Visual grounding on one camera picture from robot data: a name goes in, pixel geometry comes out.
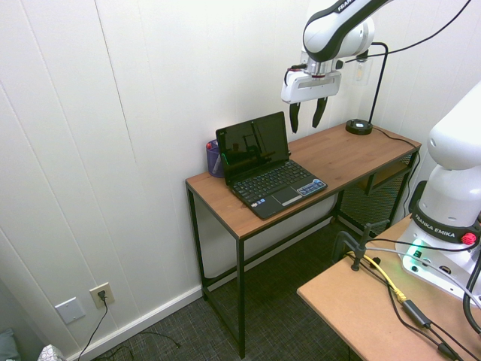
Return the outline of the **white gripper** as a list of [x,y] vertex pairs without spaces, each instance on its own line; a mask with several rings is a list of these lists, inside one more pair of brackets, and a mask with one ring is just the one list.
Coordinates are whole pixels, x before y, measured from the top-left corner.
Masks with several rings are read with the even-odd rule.
[[339,71],[327,73],[323,77],[314,77],[304,72],[288,73],[283,84],[281,99],[289,105],[289,119],[294,133],[298,131],[300,102],[316,100],[312,127],[316,128],[325,112],[329,96],[335,96],[340,89],[342,75]]

